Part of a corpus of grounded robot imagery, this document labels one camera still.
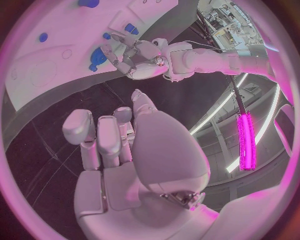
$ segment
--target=led strip light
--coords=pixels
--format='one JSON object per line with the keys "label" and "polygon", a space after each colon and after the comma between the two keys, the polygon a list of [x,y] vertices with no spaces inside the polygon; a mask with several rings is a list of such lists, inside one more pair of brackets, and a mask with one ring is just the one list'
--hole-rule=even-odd
{"label": "led strip light", "polygon": [[[259,141],[262,139],[264,133],[266,132],[271,120],[272,120],[272,117],[275,113],[275,109],[276,109],[276,106],[277,106],[277,102],[278,102],[278,99],[279,99],[279,93],[280,93],[280,87],[279,87],[279,84],[277,84],[277,87],[276,87],[276,92],[275,92],[275,96],[274,96],[274,100],[273,100],[273,103],[272,103],[272,106],[271,106],[271,109],[261,127],[261,129],[259,130],[258,134],[256,135],[255,137],[255,144],[257,145],[259,143]],[[234,169],[236,169],[238,166],[240,165],[240,157],[238,157],[232,164],[230,164],[226,169],[229,173],[231,173]]]}
{"label": "led strip light", "polygon": [[[248,73],[245,73],[245,75],[242,77],[242,79],[240,80],[240,82],[236,85],[238,88],[241,86],[241,84],[243,83],[243,81],[246,79],[246,77],[248,76]],[[226,99],[221,103],[220,106],[217,107],[216,110],[213,111],[213,113],[211,115],[209,115],[203,122],[200,123],[199,126],[197,126],[193,131],[190,132],[191,135],[194,135],[196,132],[199,131],[200,128],[202,128],[206,123],[209,122],[209,120],[212,119],[212,117],[214,115],[216,115],[216,113],[228,102],[228,100],[234,95],[233,92],[231,92],[228,97],[226,97]]]}

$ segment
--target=climbing hold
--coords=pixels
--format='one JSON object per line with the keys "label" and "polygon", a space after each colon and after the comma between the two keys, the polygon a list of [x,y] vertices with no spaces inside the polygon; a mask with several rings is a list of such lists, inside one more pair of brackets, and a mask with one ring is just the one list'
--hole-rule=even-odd
{"label": "climbing hold", "polygon": [[103,64],[107,60],[100,47],[95,49],[90,56],[91,65],[88,67],[89,70],[96,72],[98,70],[97,65]]}
{"label": "climbing hold", "polygon": [[139,34],[139,30],[133,26],[131,23],[127,24],[127,26],[125,27],[125,31],[134,34],[134,35],[138,35]]}
{"label": "climbing hold", "polygon": [[78,5],[81,7],[95,8],[99,4],[99,0],[79,0]]}
{"label": "climbing hold", "polygon": [[43,32],[41,35],[39,35],[39,41],[41,43],[45,42],[47,40],[47,38],[48,38],[48,34],[45,32]]}
{"label": "climbing hold", "polygon": [[103,37],[107,40],[111,39],[111,35],[109,35],[107,32],[103,34]]}

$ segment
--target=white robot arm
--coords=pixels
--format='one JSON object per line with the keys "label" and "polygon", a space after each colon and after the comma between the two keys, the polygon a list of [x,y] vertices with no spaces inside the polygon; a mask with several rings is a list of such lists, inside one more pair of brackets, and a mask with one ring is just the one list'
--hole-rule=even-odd
{"label": "white robot arm", "polygon": [[[128,46],[120,62],[110,45],[101,47],[107,59],[127,77],[142,80],[163,75],[170,81],[181,81],[194,73],[222,72],[226,75],[250,73],[275,80],[269,60],[265,57],[239,56],[236,51],[217,53],[210,49],[196,48],[188,42],[168,45],[166,39],[156,38],[152,42],[135,40],[131,36],[112,33],[111,36]],[[138,54],[148,62],[134,65],[130,58]]]}

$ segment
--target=pink glowing light bar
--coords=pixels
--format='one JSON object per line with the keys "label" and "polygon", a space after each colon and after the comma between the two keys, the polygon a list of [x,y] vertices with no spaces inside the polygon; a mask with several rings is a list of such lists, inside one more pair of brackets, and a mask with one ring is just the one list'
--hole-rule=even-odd
{"label": "pink glowing light bar", "polygon": [[255,133],[250,112],[238,116],[236,121],[239,136],[239,170],[255,170]]}

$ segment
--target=dark floor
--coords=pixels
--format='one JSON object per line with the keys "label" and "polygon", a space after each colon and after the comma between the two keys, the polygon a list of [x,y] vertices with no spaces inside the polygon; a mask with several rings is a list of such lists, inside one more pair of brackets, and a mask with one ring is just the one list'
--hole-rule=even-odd
{"label": "dark floor", "polygon": [[[193,40],[190,34],[187,29],[176,41]],[[132,107],[131,94],[138,88],[159,110],[190,129],[226,87],[221,73],[196,73],[180,82],[170,82],[161,76],[141,81],[121,77],[74,93],[36,116],[12,141],[6,156],[13,176],[29,204],[51,227],[67,239],[85,239],[73,209],[75,186],[83,167],[80,148],[69,144],[61,131],[67,116],[74,109],[88,109],[97,122],[100,116],[111,115],[118,107]],[[11,219],[11,224],[5,225],[6,236],[31,239],[22,233],[8,209],[1,211],[4,212],[0,216],[9,215]]]}

